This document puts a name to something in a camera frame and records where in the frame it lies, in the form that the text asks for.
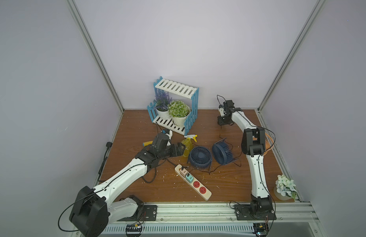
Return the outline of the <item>dark blue desk fan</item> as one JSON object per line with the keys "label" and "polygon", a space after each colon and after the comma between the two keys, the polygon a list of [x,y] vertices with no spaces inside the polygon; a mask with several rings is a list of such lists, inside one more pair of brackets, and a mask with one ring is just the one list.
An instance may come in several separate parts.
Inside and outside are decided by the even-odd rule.
{"label": "dark blue desk fan", "polygon": [[211,166],[212,154],[209,149],[196,146],[190,151],[188,161],[195,168],[207,169]]}
{"label": "dark blue desk fan", "polygon": [[212,154],[217,163],[225,166],[233,162],[233,153],[225,139],[222,139],[212,146]]}

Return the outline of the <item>orange desk fan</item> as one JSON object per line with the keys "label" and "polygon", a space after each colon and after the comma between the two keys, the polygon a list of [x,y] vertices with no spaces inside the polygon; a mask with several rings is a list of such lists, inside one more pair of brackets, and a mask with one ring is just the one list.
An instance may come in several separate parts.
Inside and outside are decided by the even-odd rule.
{"label": "orange desk fan", "polygon": [[274,139],[268,133],[265,133],[265,146],[266,150],[264,151],[264,155],[266,155],[274,146]]}

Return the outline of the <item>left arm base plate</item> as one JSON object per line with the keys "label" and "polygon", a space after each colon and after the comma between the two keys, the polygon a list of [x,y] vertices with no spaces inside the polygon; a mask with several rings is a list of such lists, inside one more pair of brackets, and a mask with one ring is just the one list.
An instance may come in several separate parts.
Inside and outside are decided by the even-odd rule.
{"label": "left arm base plate", "polygon": [[133,216],[122,218],[119,221],[155,221],[157,209],[157,205],[144,204],[137,208]]}

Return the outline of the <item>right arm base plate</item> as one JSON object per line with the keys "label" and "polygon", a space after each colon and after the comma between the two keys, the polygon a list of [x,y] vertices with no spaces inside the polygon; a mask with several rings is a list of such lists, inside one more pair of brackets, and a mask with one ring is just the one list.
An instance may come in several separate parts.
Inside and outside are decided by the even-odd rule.
{"label": "right arm base plate", "polygon": [[276,220],[275,211],[270,208],[267,210],[259,210],[251,207],[250,204],[235,204],[233,210],[238,221],[273,221]]}

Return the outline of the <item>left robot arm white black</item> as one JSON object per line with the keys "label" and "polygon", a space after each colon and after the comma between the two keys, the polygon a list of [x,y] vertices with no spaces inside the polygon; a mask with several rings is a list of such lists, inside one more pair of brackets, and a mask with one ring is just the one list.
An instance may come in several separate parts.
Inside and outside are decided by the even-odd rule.
{"label": "left robot arm white black", "polygon": [[134,216],[141,202],[135,197],[122,201],[116,201],[116,198],[139,178],[157,168],[160,161],[184,154],[185,145],[181,142],[173,144],[172,136],[172,131],[163,130],[111,178],[93,188],[83,187],[70,205],[69,221],[76,230],[85,237],[97,237],[108,224]]}

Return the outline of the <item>white flower potted plant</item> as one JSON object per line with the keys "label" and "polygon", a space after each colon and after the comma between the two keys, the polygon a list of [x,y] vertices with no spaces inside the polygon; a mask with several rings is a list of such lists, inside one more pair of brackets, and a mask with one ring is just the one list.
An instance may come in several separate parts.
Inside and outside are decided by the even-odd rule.
{"label": "white flower potted plant", "polygon": [[275,182],[274,193],[280,200],[298,200],[298,191],[294,180],[285,175],[278,175]]}

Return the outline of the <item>yellow spray bottle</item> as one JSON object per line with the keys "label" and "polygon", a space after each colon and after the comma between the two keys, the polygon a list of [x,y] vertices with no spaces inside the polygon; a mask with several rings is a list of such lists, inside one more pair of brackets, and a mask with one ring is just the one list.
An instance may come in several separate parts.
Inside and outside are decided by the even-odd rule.
{"label": "yellow spray bottle", "polygon": [[191,152],[191,150],[193,149],[193,143],[192,143],[192,139],[197,142],[197,135],[196,134],[190,134],[190,135],[186,135],[184,136],[184,140],[182,141],[182,144],[185,145],[185,150],[183,153],[183,157],[187,158]]}

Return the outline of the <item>blue white plant shelf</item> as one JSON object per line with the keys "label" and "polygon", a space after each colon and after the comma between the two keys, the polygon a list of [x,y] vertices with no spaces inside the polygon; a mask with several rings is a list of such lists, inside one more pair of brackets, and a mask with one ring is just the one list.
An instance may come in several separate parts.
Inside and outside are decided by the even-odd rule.
{"label": "blue white plant shelf", "polygon": [[199,89],[160,77],[153,83],[155,99],[147,106],[153,123],[188,135],[198,117]]}

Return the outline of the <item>aluminium front rail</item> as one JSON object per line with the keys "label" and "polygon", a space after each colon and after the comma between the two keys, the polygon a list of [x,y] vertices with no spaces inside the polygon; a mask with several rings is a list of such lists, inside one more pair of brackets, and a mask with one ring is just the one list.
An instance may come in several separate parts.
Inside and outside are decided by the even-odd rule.
{"label": "aluminium front rail", "polygon": [[[238,221],[233,210],[233,206],[237,204],[235,202],[156,202],[146,204],[158,206],[154,222],[159,223]],[[274,204],[274,209],[276,220],[273,221],[275,222],[319,221],[312,205],[308,202],[277,202]]]}

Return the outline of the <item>beige power strip red sockets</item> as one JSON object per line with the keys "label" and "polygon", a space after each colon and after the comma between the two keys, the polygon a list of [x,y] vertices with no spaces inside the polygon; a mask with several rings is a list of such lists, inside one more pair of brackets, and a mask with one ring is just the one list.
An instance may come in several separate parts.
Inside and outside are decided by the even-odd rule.
{"label": "beige power strip red sockets", "polygon": [[198,179],[196,179],[191,173],[188,172],[194,177],[193,182],[189,183],[185,177],[180,175],[179,169],[181,167],[183,167],[181,164],[175,166],[174,170],[177,173],[177,175],[181,177],[191,188],[193,188],[205,201],[208,201],[212,196],[212,192],[206,186],[204,186]]}

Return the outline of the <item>pink USB plug adapter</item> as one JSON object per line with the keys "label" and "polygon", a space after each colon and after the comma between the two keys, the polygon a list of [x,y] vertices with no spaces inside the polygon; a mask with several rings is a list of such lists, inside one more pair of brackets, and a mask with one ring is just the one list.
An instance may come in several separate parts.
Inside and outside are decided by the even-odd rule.
{"label": "pink USB plug adapter", "polygon": [[179,169],[179,172],[180,172],[180,175],[181,175],[181,176],[183,176],[183,177],[186,177],[186,176],[187,176],[187,174],[188,174],[187,169],[185,169],[184,167],[181,167],[181,168]]}

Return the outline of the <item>green potted plant white pot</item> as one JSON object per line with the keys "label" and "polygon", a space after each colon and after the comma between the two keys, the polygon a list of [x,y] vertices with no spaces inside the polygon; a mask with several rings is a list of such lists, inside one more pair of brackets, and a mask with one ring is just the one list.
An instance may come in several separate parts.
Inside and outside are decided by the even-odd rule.
{"label": "green potted plant white pot", "polygon": [[185,126],[185,121],[190,112],[190,107],[181,100],[172,101],[169,105],[169,114],[176,126]]}

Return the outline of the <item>green yellow garden trowel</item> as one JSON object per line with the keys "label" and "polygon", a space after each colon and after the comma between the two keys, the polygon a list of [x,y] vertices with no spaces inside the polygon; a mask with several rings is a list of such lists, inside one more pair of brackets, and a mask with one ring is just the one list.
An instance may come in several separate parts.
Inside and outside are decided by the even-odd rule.
{"label": "green yellow garden trowel", "polygon": [[148,145],[151,145],[153,143],[153,141],[147,141],[147,142],[143,142],[143,146],[146,147]]}

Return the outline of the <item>purple lavender potted plant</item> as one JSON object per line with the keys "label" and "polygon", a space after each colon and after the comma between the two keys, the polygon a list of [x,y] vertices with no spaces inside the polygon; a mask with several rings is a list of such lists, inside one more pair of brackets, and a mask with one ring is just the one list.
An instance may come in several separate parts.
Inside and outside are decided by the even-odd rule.
{"label": "purple lavender potted plant", "polygon": [[157,89],[154,102],[158,115],[162,119],[171,119],[169,105],[172,102],[172,98],[170,97],[169,92]]}

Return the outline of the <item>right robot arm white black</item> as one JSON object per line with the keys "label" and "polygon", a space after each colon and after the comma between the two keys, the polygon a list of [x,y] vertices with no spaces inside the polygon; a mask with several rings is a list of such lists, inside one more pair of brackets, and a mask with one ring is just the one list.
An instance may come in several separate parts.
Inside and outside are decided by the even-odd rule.
{"label": "right robot arm white black", "polygon": [[251,214],[274,214],[273,198],[268,190],[264,171],[264,153],[267,150],[265,129],[253,124],[240,108],[234,106],[232,100],[220,104],[219,113],[219,125],[236,124],[243,132],[241,151],[247,158],[252,181]]}

